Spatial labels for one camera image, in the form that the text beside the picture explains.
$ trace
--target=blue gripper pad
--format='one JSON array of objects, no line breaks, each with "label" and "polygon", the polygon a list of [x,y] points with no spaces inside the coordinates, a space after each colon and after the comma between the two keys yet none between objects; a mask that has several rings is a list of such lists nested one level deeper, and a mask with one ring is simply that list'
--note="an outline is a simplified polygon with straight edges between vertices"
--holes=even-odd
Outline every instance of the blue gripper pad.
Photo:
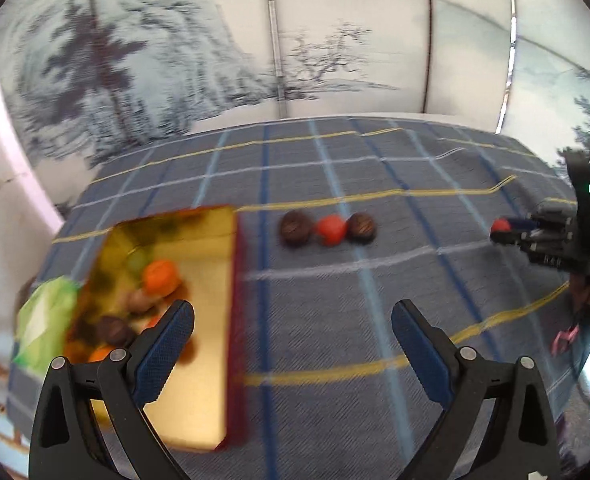
[{"label": "blue gripper pad", "polygon": [[528,218],[518,218],[511,216],[507,218],[510,227],[515,230],[519,231],[532,231],[533,229],[537,229],[537,222],[530,220]]},{"label": "blue gripper pad", "polygon": [[187,301],[182,301],[181,305],[177,304],[176,301],[171,307],[173,310],[177,307],[174,314],[169,309],[159,320],[157,326],[144,330],[140,336],[141,338],[145,332],[150,333],[150,331],[156,330],[160,324],[164,324],[159,336],[141,359],[134,374],[133,399],[139,409],[143,408],[145,404],[157,400],[168,380],[172,367],[192,334],[195,325],[192,306]]},{"label": "blue gripper pad", "polygon": [[440,353],[424,332],[425,330],[438,329],[434,329],[424,316],[419,314],[412,302],[408,302],[415,309],[415,315],[420,316],[421,319],[418,322],[404,305],[404,302],[407,301],[399,301],[393,307],[391,315],[393,333],[395,333],[397,341],[406,354],[412,370],[417,375],[428,398],[433,402],[440,403],[441,407],[447,410],[454,396],[451,387],[451,373]]}]

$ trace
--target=white line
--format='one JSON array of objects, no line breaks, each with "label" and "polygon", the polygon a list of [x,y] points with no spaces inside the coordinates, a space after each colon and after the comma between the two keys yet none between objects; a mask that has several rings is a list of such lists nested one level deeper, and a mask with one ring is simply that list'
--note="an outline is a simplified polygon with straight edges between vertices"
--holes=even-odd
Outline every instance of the white line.
[{"label": "white line", "polygon": [[[509,73],[508,73],[508,81],[510,82],[510,78],[512,77],[512,69],[509,69]],[[468,140],[470,140],[472,142],[472,138],[470,137],[470,135],[468,133],[466,133],[465,131],[461,130],[460,128],[456,128],[456,130],[463,135],[464,137],[466,137]],[[479,146],[475,147],[477,152],[479,153],[480,156],[482,156],[483,158],[485,158],[485,160],[488,162],[488,164],[491,164],[492,166],[494,166],[494,162],[492,161],[492,158],[490,158],[489,156],[487,156],[484,153],[484,150],[482,150]],[[527,173],[536,173],[534,171],[529,171],[529,170],[518,170],[516,168],[517,171],[525,171]],[[464,205],[466,206],[466,208],[473,213],[473,210],[476,212],[476,214],[473,214],[473,217],[475,217],[476,222],[479,224],[479,227],[481,227],[483,232],[488,232],[488,226],[486,225],[486,222],[481,218],[481,216],[479,215],[479,212],[477,211],[477,209],[475,208],[475,206],[470,203],[470,201],[468,201],[468,205],[466,204],[466,197],[464,197],[465,200],[462,200],[462,202],[464,203]],[[526,290],[526,286],[524,284],[524,281],[521,279],[520,275],[517,273],[517,271],[515,270],[513,264],[510,262],[510,260],[508,259],[505,251],[506,249],[503,247],[497,247],[500,257],[502,259],[502,262],[504,263],[504,266],[508,269],[508,273],[510,274],[510,277],[513,281],[513,283],[515,284],[515,286],[517,287],[517,290],[521,296],[521,301],[523,304],[530,304],[531,303],[531,299],[530,299],[530,295],[528,293],[528,291]],[[548,352],[548,346],[546,345],[545,341],[544,341],[544,335],[542,332],[542,327],[541,324],[539,322],[539,319],[537,319],[536,317],[532,317],[532,316],[528,316],[528,323],[531,325],[536,339],[537,339],[537,343],[539,345],[539,347],[542,349],[543,351],[543,355],[544,355],[544,359],[543,359],[543,369],[546,371],[546,375],[547,377],[552,377],[553,376],[553,371],[551,368],[551,364],[550,361],[548,359],[546,359],[546,354]]]},{"label": "white line", "polygon": [[[516,148],[520,148],[522,146],[522,144],[515,138],[513,137],[508,137],[505,136],[506,139],[509,139],[510,142],[516,147]],[[528,159],[528,163],[533,167],[537,169],[537,162],[536,160],[531,157],[531,156],[527,156],[526,157]],[[550,183],[550,187],[553,189],[553,191],[558,194],[559,196],[563,196],[564,198],[568,197],[568,195],[566,194],[567,190],[571,191],[571,194],[574,194],[574,191],[571,190],[570,186],[568,186],[568,183],[562,179],[561,177],[557,177],[557,179],[559,180],[559,182],[556,182],[555,179],[550,179],[549,183]]]},{"label": "white line", "polygon": [[[245,128],[245,127],[246,126],[240,126],[238,128],[235,128],[235,130],[239,130],[239,129]],[[146,152],[147,150],[153,150],[155,148],[161,148],[162,146],[168,146],[169,144],[175,144],[178,142],[185,142],[186,140],[191,140],[191,139],[201,139],[201,137],[209,137],[211,135],[220,134],[220,133],[224,132],[225,130],[226,130],[226,128],[220,128],[219,130],[212,130],[210,132],[195,133],[195,134],[190,134],[187,132],[184,134],[180,134],[182,136],[181,139],[166,140],[166,142],[160,142],[159,144],[152,144],[151,146],[146,146],[145,148],[139,148],[138,150],[133,150],[132,152],[122,153],[121,155],[115,155],[108,162],[112,162],[114,160],[124,158],[125,156],[137,155],[137,153]]]},{"label": "white line", "polygon": [[564,372],[564,373],[561,375],[561,377],[559,377],[559,378],[558,378],[558,379],[557,379],[557,380],[556,380],[556,381],[555,381],[553,384],[551,384],[551,385],[550,385],[550,386],[549,386],[549,387],[546,389],[546,392],[550,394],[550,393],[551,393],[551,392],[552,392],[552,391],[553,391],[553,390],[554,390],[556,387],[558,387],[558,386],[559,386],[559,384],[561,384],[561,383],[564,381],[564,379],[565,379],[566,377],[568,377],[568,374],[569,374],[570,372],[571,372],[571,369],[570,369],[570,368],[568,368],[568,370],[566,370],[566,371],[565,371],[565,372]]},{"label": "white line", "polygon": [[[429,158],[423,156],[384,156],[378,157],[375,155],[365,155],[365,156],[358,156],[356,158],[340,158],[338,160],[333,160],[333,164],[353,164],[355,162],[363,162],[364,160],[377,160],[380,162],[412,162],[412,161],[424,161],[428,162],[430,160],[438,160],[440,158],[445,158],[447,156],[452,155],[456,152],[465,151],[466,148],[454,148],[453,150],[448,150],[441,155],[432,156]],[[265,168],[268,170],[286,170],[287,168],[306,168],[308,166],[322,166],[324,162],[322,160],[312,160],[309,162],[294,162],[292,164],[275,164],[273,166],[266,166]],[[246,173],[247,171],[261,171],[261,166],[249,166],[248,168],[241,168],[239,170],[229,170],[229,171],[219,171],[219,173],[213,173],[210,176],[227,176],[232,174],[239,174],[239,173]],[[108,200],[113,200],[114,198],[121,198],[122,196],[127,196],[135,193],[141,193],[144,191],[150,191],[152,189],[156,189],[158,187],[167,187],[167,186],[175,186],[176,184],[185,184],[186,182],[192,182],[194,180],[201,180],[202,178],[206,178],[207,174],[202,174],[198,176],[190,176],[187,178],[180,178],[178,180],[169,180],[167,182],[160,182],[159,184],[154,184],[152,186],[141,187],[139,189],[131,189],[130,191],[126,191],[120,194],[115,194],[111,196],[107,196],[104,198],[100,198],[98,200],[92,200],[91,202],[84,202],[83,204],[77,204],[73,207],[73,209],[78,209],[81,207],[88,207],[95,204],[100,204],[102,202],[107,202]]]},{"label": "white line", "polygon": [[358,272],[361,269],[377,269],[389,267],[402,262],[407,262],[418,256],[434,254],[435,249],[423,246],[405,253],[394,254],[385,258],[373,258],[370,260],[358,260],[344,264],[330,264],[315,267],[303,267],[300,269],[266,269],[248,272],[245,276],[247,282],[254,280],[293,280],[296,278],[323,278],[334,274],[348,274]]},{"label": "white line", "polygon": [[16,408],[17,411],[22,412],[29,420],[34,420],[35,410],[26,406],[24,402],[11,391],[6,393],[6,403],[9,401],[12,402],[13,407]]},{"label": "white line", "polygon": [[520,173],[529,173],[533,175],[545,176],[546,178],[554,178],[556,180],[563,180],[561,177],[552,173],[542,173],[541,171],[524,170],[522,168],[513,168],[511,166],[502,166],[502,170],[519,171]]},{"label": "white line", "polygon": [[[152,150],[146,152],[146,154],[142,157],[140,164],[146,164],[148,159],[153,155],[153,153],[155,153],[154,148]],[[120,193],[117,196],[113,197],[113,200],[110,202],[110,205],[106,208],[106,210],[104,211],[104,214],[102,215],[100,220],[97,222],[97,225],[95,226],[94,231],[97,231],[102,228],[102,226],[104,225],[104,222],[107,221],[108,217],[112,213],[112,210],[117,205],[119,198],[121,196],[123,196],[124,190],[130,185],[130,183],[133,181],[133,179],[137,176],[137,173],[139,173],[139,170],[135,170],[132,173],[130,173],[128,178],[121,185]],[[91,249],[91,247],[94,243],[95,243],[95,238],[88,238],[88,240],[86,240],[86,243],[82,247],[82,251],[79,253],[79,256],[77,257],[77,260],[75,262],[75,266],[73,267],[73,270],[70,271],[70,277],[73,280],[78,279],[77,273],[81,269],[82,264],[83,264],[84,260],[86,259],[86,255],[88,254],[88,251]]]},{"label": "white line", "polygon": [[192,208],[200,206],[203,202],[204,197],[206,196],[206,192],[208,191],[208,184],[210,183],[210,178],[212,177],[213,173],[215,173],[215,170],[217,169],[217,164],[219,163],[219,154],[221,153],[219,148],[221,148],[224,145],[229,134],[230,130],[225,130],[221,134],[221,137],[219,137],[219,140],[217,141],[218,150],[210,156],[210,162],[208,164],[208,169],[206,170],[206,175],[204,175],[203,179],[201,180],[200,188],[197,191],[197,195],[195,195],[195,198],[192,200]]},{"label": "white line", "polygon": [[[308,121],[308,129],[312,136],[315,137],[314,142],[317,148],[317,153],[319,158],[324,162],[324,174],[326,175],[326,181],[331,188],[332,195],[340,200],[337,204],[337,209],[344,218],[348,218],[350,216],[350,205],[345,201],[345,193],[342,189],[342,184],[335,173],[334,165],[328,155],[328,150],[326,150],[326,146],[318,134],[315,121]],[[394,342],[390,341],[390,322],[383,315],[384,309],[381,304],[381,297],[373,273],[370,272],[368,267],[364,266],[364,263],[368,259],[366,257],[366,251],[363,247],[354,247],[352,253],[354,262],[360,266],[357,272],[357,279],[364,296],[366,310],[370,317],[370,325],[373,335],[375,336],[377,346],[379,347],[380,357],[390,359],[393,356],[391,352],[391,343],[394,344]],[[393,410],[393,426],[397,436],[400,456],[405,463],[408,463],[412,458],[414,437],[412,436],[412,427],[408,421],[406,397],[402,392],[399,376],[392,370],[386,370],[385,375],[390,390],[390,402]]]},{"label": "white line", "polygon": [[465,251],[475,251],[476,249],[483,249],[484,247],[491,247],[491,243],[488,240],[481,240],[479,242],[468,242],[465,244],[456,244],[446,247],[438,247],[435,251],[437,254],[453,254],[463,253]]},{"label": "white line", "polygon": [[[465,244],[456,244],[446,247],[438,247],[436,250],[431,246],[422,246],[405,253],[393,254],[383,258],[365,258],[359,262],[349,262],[345,264],[330,264],[325,266],[297,267],[295,269],[266,269],[254,270],[244,275],[245,282],[254,282],[255,280],[296,280],[298,278],[322,278],[325,276],[334,276],[336,274],[350,274],[358,272],[361,269],[379,269],[381,267],[391,267],[396,264],[408,262],[414,258],[425,256],[426,254],[453,254],[475,251],[489,247],[491,243],[488,240],[478,242],[467,242]],[[34,285],[41,285],[43,282],[35,282]]]}]

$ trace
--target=green plastic bag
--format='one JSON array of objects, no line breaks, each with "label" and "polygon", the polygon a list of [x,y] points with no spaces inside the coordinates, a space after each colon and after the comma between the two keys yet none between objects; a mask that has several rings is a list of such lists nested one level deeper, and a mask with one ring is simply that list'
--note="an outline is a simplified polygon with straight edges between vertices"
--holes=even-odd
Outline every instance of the green plastic bag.
[{"label": "green plastic bag", "polygon": [[40,285],[17,315],[15,364],[43,379],[64,351],[66,330],[77,305],[79,285],[65,277]]}]

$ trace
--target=cable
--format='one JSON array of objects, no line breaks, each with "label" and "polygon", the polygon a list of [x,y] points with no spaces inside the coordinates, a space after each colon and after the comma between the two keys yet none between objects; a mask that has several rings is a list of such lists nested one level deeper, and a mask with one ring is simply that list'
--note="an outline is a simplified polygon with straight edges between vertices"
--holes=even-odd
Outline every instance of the cable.
[{"label": "cable", "polygon": [[[583,309],[583,308],[590,308],[590,293],[588,294],[588,297],[586,298],[585,303],[582,304],[581,309]],[[585,363],[586,359],[588,358],[587,353],[590,353],[590,346],[586,344],[586,341],[584,341],[584,331],[583,330],[579,330],[578,337],[581,339],[580,343],[581,343],[582,349],[583,349],[582,350],[582,357],[579,362]],[[580,397],[582,398],[582,401],[590,409],[590,398],[588,397],[588,395],[586,395],[586,393],[584,392],[584,390],[582,389],[582,386],[580,384],[580,373],[581,372],[578,371],[575,366],[574,352],[572,350],[573,347],[574,347],[574,343],[569,345],[569,352],[568,352],[568,355],[570,356],[572,377],[575,381],[575,386],[577,387],[577,391],[579,392]]]}]

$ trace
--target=yellow line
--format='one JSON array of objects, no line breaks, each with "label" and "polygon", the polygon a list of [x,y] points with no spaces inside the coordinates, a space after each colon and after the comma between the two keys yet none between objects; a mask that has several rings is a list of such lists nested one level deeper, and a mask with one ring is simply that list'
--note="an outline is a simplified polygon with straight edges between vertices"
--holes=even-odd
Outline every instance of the yellow line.
[{"label": "yellow line", "polygon": [[[485,319],[481,323],[471,325],[460,332],[457,332],[450,339],[454,344],[461,343],[472,336],[479,335],[482,332],[499,324],[506,323],[520,319],[533,313],[537,309],[550,303],[568,288],[568,282],[561,285],[559,288],[534,301],[527,306],[517,308],[515,310],[505,310],[498,312],[491,317]],[[272,374],[246,374],[245,384],[247,386],[260,386],[264,382],[274,384],[277,386],[301,386],[303,384],[326,384],[335,383],[339,381],[349,381],[362,377],[377,375],[385,371],[387,368],[406,368],[409,365],[408,359],[405,355],[393,359],[381,359],[369,363],[360,363],[355,365],[337,366],[333,368],[325,368],[321,370],[301,370],[293,372],[275,372]]]},{"label": "yellow line", "polygon": [[89,231],[87,233],[81,233],[79,235],[62,236],[61,238],[55,238],[52,242],[54,244],[62,244],[63,242],[75,242],[77,240],[86,240],[86,238],[93,238],[95,236],[105,235],[111,229],[112,227],[109,227],[107,229],[101,229],[99,231]]},{"label": "yellow line", "polygon": [[[328,139],[331,137],[340,137],[340,136],[344,136],[344,135],[359,135],[361,137],[370,137],[370,136],[374,136],[374,135],[395,132],[397,130],[403,130],[403,128],[385,128],[383,130],[375,130],[373,132],[367,132],[365,134],[358,134],[357,132],[355,132],[353,130],[348,130],[346,132],[335,132],[332,134],[322,134],[322,135],[319,135],[319,137],[321,137],[322,139]],[[131,173],[132,171],[141,170],[142,168],[148,168],[150,166],[156,166],[158,164],[164,164],[165,162],[171,162],[172,160],[179,160],[181,158],[187,158],[190,156],[206,155],[208,153],[214,153],[214,152],[223,152],[225,150],[234,150],[237,148],[244,148],[246,146],[257,146],[260,144],[275,144],[277,142],[296,142],[298,140],[310,140],[310,139],[314,139],[314,138],[315,137],[313,137],[313,136],[295,136],[295,137],[282,137],[281,139],[250,140],[249,142],[241,142],[239,144],[231,144],[230,146],[219,146],[216,148],[209,148],[208,150],[201,150],[198,152],[182,153],[181,155],[169,156],[168,158],[163,158],[162,160],[154,160],[153,162],[147,162],[146,164],[142,164],[141,166],[135,166],[134,168],[128,168],[127,170],[118,171],[117,173],[113,173],[110,175],[102,176],[100,178],[96,178],[95,180],[93,180],[91,182],[91,184],[96,184],[97,182],[102,182],[104,180],[107,180],[109,178],[113,178],[115,176],[120,176],[123,174]],[[536,155],[532,155],[530,153],[519,152],[517,150],[511,150],[509,148],[502,148],[501,146],[495,146],[494,144],[481,144],[479,142],[471,142],[470,140],[450,139],[447,137],[442,137],[441,139],[438,139],[438,140],[450,140],[452,142],[460,142],[461,144],[472,144],[473,146],[479,146],[482,148],[495,148],[497,150],[504,150],[506,152],[517,153],[519,155],[524,155],[524,156],[536,156]]]},{"label": "yellow line", "polygon": [[451,142],[458,142],[459,144],[470,144],[472,146],[479,146],[480,148],[493,148],[495,150],[502,150],[504,152],[517,153],[518,155],[532,156],[534,158],[537,158],[537,155],[533,155],[532,153],[520,152],[519,150],[512,150],[510,148],[504,148],[503,146],[495,146],[494,144],[483,144],[481,142],[472,142],[471,140],[451,139],[449,137],[440,137],[437,140],[450,140]]},{"label": "yellow line", "polygon": [[[347,132],[335,132],[333,134],[323,134],[319,137],[323,139],[327,139],[329,137],[339,137],[344,135],[355,135],[357,132],[349,130]],[[246,146],[257,146],[260,144],[276,144],[277,142],[295,142],[297,140],[310,140],[314,139],[313,136],[297,136],[297,137],[283,137],[281,139],[269,139],[269,140],[249,140],[248,142],[241,142],[239,144],[231,144],[230,146],[218,146],[216,148],[209,148],[208,150],[201,150],[199,152],[190,152],[190,153],[182,153],[181,155],[169,156],[168,158],[163,158],[162,160],[154,160],[153,162],[147,162],[146,164],[142,164],[141,166],[135,166],[134,168],[128,168],[124,171],[118,171],[117,173],[113,173],[110,175],[102,176],[101,178],[96,178],[91,182],[91,184],[96,184],[97,182],[101,182],[102,180],[107,180],[109,178],[113,178],[114,176],[120,176],[123,174],[130,173],[131,171],[141,170],[142,168],[148,168],[150,166],[156,166],[157,164],[164,164],[165,162],[171,162],[172,160],[179,160],[180,158],[187,158],[189,156],[196,156],[196,155],[206,155],[207,153],[214,153],[214,152],[223,152],[225,150],[234,150],[236,148],[244,148]]]},{"label": "yellow line", "polygon": [[366,134],[361,134],[361,137],[370,137],[373,135],[387,134],[388,132],[396,132],[397,130],[403,130],[403,128],[386,128],[383,130],[376,130],[374,132],[368,132]]},{"label": "yellow line", "polygon": [[544,199],[546,202],[559,202],[561,204],[572,204],[575,205],[577,202],[575,200],[566,200],[565,198],[555,198],[555,197],[548,197]]},{"label": "yellow line", "polygon": [[[387,189],[384,191],[376,191],[373,193],[359,193],[355,195],[347,195],[343,198],[319,198],[317,200],[303,200],[301,202],[275,202],[272,204],[251,204],[243,205],[236,209],[238,213],[252,212],[252,211],[288,211],[290,209],[302,209],[322,207],[326,205],[335,205],[339,202],[366,202],[367,200],[375,200],[377,198],[386,198],[389,196],[457,196],[457,195],[490,195],[497,192],[509,182],[515,180],[517,176],[509,175],[500,183],[495,184],[487,189]],[[90,231],[78,235],[64,236],[55,238],[54,244],[63,242],[75,242],[76,240],[85,240],[94,236],[105,235],[110,228],[101,229],[99,231]]]}]

